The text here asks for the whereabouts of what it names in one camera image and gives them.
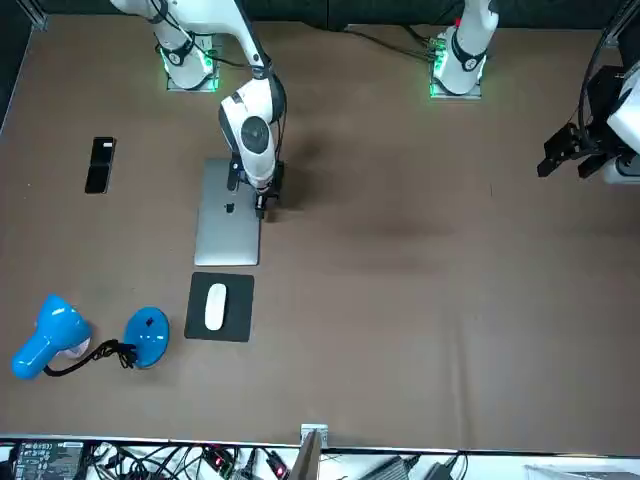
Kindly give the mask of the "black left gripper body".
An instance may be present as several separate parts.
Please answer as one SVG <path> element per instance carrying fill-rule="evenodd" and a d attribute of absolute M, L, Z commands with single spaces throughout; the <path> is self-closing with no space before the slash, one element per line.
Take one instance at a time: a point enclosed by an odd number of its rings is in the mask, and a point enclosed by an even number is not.
<path fill-rule="evenodd" d="M 583 116 L 581 154 L 624 149 L 622 140 L 607 123 L 618 101 L 624 77 L 625 70 L 622 66 L 604 65 L 588 81 L 585 102 L 588 112 Z"/>

